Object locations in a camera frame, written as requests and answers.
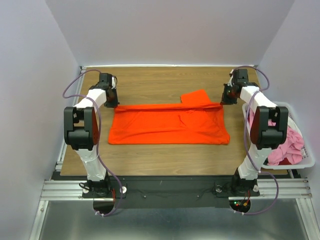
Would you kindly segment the orange t shirt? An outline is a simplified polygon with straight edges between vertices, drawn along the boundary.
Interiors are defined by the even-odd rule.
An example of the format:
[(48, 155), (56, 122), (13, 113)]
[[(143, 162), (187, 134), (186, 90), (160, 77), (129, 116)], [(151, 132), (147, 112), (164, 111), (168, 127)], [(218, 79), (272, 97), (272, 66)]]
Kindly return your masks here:
[(224, 109), (204, 89), (185, 93), (180, 103), (119, 105), (109, 130), (111, 145), (227, 145)]

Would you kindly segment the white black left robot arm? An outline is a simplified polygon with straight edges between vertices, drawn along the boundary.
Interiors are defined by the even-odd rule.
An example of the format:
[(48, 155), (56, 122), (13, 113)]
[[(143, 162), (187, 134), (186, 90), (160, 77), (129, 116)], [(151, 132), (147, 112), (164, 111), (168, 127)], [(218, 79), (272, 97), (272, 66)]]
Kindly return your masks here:
[(82, 100), (63, 111), (64, 141), (78, 154), (87, 174), (87, 181), (80, 183), (83, 194), (89, 198), (115, 196), (108, 170), (99, 154), (102, 116), (100, 106), (118, 104), (117, 84), (97, 83), (87, 95), (74, 94)]

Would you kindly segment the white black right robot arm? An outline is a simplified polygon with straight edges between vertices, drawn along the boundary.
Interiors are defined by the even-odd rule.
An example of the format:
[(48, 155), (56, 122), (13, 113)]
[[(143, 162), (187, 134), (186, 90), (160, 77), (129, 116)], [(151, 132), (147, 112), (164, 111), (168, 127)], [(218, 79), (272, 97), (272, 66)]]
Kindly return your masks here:
[(244, 123), (246, 157), (230, 182), (234, 195), (257, 193), (257, 178), (272, 150), (287, 139), (289, 110), (270, 101), (255, 83), (225, 83), (221, 105), (233, 105), (237, 99), (247, 104)]

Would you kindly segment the pink t shirt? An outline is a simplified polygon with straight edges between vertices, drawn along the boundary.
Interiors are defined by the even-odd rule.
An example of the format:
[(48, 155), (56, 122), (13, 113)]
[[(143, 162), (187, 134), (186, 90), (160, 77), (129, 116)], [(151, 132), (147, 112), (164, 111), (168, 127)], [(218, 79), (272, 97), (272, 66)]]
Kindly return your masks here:
[(302, 133), (292, 118), (288, 117), (285, 142), (273, 149), (263, 164), (270, 167), (297, 165), (302, 162), (304, 144)]

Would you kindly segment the white perforated laundry basket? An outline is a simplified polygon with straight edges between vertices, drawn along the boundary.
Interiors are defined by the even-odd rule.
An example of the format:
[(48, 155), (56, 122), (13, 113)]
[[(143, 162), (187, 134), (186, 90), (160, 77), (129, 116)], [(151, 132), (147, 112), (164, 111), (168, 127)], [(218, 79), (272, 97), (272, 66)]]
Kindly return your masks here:
[(258, 168), (271, 170), (289, 170), (289, 169), (304, 169), (310, 168), (315, 164), (307, 153), (303, 135), (292, 119), (291, 106), (286, 102), (275, 102), (280, 107), (288, 109), (287, 133), (286, 140), (276, 149), (262, 148), (257, 149), (256, 145), (250, 139), (251, 126), (254, 120), (254, 112), (249, 111), (249, 117), (244, 119), (246, 126), (247, 141), (246, 146), (249, 146), (249, 155), (246, 156), (239, 168), (242, 171), (248, 170), (256, 172), (250, 159), (252, 159)]

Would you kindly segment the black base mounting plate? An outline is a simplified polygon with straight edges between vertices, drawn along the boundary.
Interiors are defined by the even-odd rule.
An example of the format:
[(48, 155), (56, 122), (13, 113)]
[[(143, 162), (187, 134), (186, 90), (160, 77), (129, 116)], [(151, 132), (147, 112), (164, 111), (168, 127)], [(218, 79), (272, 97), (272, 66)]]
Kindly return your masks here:
[(136, 176), (118, 185), (114, 178), (81, 182), (84, 199), (108, 214), (119, 209), (229, 208), (247, 210), (250, 198), (260, 195), (256, 180), (233, 176)]

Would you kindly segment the aluminium frame rail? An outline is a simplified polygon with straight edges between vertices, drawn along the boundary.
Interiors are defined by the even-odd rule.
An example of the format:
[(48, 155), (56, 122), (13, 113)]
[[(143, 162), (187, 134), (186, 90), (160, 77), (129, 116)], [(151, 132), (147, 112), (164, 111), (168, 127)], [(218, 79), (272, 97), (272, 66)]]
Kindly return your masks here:
[[(250, 195), (251, 200), (311, 199), (313, 194), (305, 178), (278, 179), (278, 187), (272, 179), (259, 179), (259, 196)], [(85, 198), (79, 180), (48, 180), (42, 186), (41, 201), (112, 201), (112, 198)]]

